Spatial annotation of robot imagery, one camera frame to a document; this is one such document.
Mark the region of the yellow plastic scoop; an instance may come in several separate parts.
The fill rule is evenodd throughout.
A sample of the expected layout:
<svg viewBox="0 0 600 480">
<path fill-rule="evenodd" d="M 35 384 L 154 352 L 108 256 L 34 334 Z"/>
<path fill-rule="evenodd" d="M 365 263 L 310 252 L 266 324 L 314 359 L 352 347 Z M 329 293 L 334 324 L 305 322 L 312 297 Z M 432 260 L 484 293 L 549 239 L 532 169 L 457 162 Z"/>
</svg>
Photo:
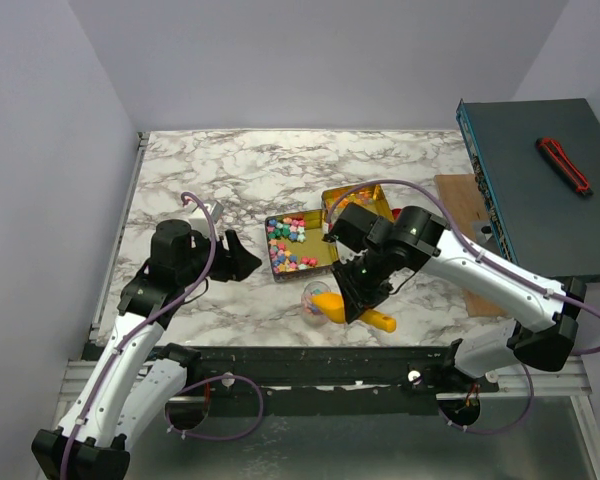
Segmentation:
<svg viewBox="0 0 600 480">
<path fill-rule="evenodd" d="M 344 301 L 340 294 L 324 292 L 313 295 L 311 303 L 331 322 L 346 323 Z M 397 328 L 396 320 L 393 317 L 373 309 L 364 311 L 359 320 L 387 333 L 393 333 Z"/>
</svg>

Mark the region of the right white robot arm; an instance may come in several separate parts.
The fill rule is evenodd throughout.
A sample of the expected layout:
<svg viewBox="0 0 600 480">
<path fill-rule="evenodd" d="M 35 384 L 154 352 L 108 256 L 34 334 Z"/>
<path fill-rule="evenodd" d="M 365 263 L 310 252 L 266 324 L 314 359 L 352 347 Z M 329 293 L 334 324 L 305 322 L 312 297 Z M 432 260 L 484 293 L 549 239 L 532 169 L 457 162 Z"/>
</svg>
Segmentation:
<svg viewBox="0 0 600 480">
<path fill-rule="evenodd" d="M 487 372 L 516 364 L 557 372 L 571 355 L 586 293 L 581 282 L 562 284 L 535 275 L 489 251 L 473 254 L 467 237 L 421 207 L 406 207 L 390 221 L 350 204 L 323 239 L 355 254 L 332 265 L 348 323 L 387 300 L 389 278 L 402 269 L 454 283 L 509 315 L 499 328 L 452 343 L 439 370 L 451 391 L 463 391 Z"/>
</svg>

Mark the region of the tin of paper stars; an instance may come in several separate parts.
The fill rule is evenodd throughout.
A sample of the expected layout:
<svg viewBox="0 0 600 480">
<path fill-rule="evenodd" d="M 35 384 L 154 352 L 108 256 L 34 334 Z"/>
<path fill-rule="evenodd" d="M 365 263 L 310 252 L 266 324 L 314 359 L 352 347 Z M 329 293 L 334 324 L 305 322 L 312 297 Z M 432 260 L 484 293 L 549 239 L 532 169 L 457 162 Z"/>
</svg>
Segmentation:
<svg viewBox="0 0 600 480">
<path fill-rule="evenodd" d="M 264 221 L 270 270 L 276 282 L 329 273 L 336 247 L 323 240 L 323 210 L 269 216 Z"/>
</svg>

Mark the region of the clear glass jar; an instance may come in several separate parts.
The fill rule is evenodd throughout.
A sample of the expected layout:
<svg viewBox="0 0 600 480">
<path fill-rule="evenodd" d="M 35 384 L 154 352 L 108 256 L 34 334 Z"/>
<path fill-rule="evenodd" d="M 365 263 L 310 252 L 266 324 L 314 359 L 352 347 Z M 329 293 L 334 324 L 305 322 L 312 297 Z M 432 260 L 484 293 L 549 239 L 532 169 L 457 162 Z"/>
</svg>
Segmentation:
<svg viewBox="0 0 600 480">
<path fill-rule="evenodd" d="M 313 297 L 330 291 L 331 288 L 321 281 L 312 281 L 305 286 L 301 296 L 301 316 L 307 325 L 317 328 L 329 322 L 329 319 L 313 303 Z"/>
</svg>

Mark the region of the tin of gummy candies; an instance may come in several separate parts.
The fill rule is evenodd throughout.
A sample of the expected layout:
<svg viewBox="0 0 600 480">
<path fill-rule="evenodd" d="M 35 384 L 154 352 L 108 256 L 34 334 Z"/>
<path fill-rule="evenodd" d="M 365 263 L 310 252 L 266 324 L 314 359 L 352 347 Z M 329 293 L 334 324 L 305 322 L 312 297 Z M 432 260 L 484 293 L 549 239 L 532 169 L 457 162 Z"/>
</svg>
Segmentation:
<svg viewBox="0 0 600 480">
<path fill-rule="evenodd" d="M 394 220 L 394 216 L 384 190 L 380 185 L 371 185 L 361 188 L 360 190 L 356 190 L 355 192 L 348 193 L 336 206 L 331 216 L 331 221 L 327 221 L 327 214 L 333 207 L 334 203 L 352 188 L 352 185 L 348 185 L 327 189 L 321 193 L 321 207 L 323 211 L 321 217 L 323 225 L 330 225 L 333 221 L 335 221 L 341 211 L 349 204 L 359 205 L 376 215 L 385 217 L 389 221 Z"/>
</svg>

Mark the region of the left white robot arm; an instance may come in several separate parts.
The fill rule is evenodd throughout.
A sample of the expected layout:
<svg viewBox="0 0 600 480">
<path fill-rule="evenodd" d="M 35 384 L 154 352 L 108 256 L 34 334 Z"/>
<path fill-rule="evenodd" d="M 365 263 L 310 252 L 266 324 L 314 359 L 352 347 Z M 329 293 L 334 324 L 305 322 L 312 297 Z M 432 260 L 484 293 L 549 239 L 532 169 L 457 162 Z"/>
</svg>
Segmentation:
<svg viewBox="0 0 600 480">
<path fill-rule="evenodd" d="M 200 352 L 169 344 L 152 369 L 140 373 L 177 309 L 201 283 L 240 282 L 262 264 L 237 233 L 201 233 L 183 220 L 160 222 L 150 255 L 124 287 L 119 315 L 90 378 L 52 430 L 36 434 L 32 453 L 48 479 L 121 479 L 132 444 L 175 395 L 200 392 L 210 400 L 212 378 L 198 367 Z"/>
</svg>

